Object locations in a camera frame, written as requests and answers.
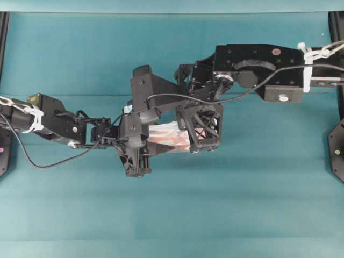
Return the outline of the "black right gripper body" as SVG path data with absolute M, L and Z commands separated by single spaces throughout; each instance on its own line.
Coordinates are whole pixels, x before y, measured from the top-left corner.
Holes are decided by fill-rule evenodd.
M 221 143 L 224 108 L 220 104 L 187 105 L 176 110 L 180 130 L 187 131 L 190 153 L 214 151 Z

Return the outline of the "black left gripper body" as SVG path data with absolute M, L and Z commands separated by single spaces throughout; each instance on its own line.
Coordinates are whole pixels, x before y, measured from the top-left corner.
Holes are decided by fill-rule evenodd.
M 148 126 L 141 123 L 137 113 L 121 118 L 116 151 L 128 177 L 143 177 L 151 173 L 147 156 Z

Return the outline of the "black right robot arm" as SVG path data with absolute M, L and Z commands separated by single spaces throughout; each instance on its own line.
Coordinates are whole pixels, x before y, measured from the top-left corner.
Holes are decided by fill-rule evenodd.
M 188 131 L 190 151 L 197 153 L 220 146 L 224 94 L 234 84 L 268 103 L 299 103 L 312 87 L 342 86 L 343 59 L 333 46 L 219 45 L 208 58 L 180 65 L 175 80 L 186 100 L 178 125 Z

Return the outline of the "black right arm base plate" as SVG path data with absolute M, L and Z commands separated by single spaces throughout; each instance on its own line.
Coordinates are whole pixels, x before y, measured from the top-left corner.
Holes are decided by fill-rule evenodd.
M 341 182 L 343 182 L 343 119 L 328 135 L 328 150 L 331 171 Z

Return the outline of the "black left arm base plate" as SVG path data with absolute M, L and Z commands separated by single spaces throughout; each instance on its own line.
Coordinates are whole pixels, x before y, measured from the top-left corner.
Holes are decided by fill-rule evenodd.
M 3 176 L 9 167 L 12 134 L 9 130 L 1 129 L 0 175 Z

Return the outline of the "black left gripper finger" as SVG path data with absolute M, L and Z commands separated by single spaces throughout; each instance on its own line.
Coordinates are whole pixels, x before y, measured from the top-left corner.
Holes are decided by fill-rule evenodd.
M 163 154 L 169 151 L 173 151 L 175 149 L 174 146 L 159 144 L 155 142 L 147 142 L 147 155 L 148 156 L 156 156 L 159 154 Z

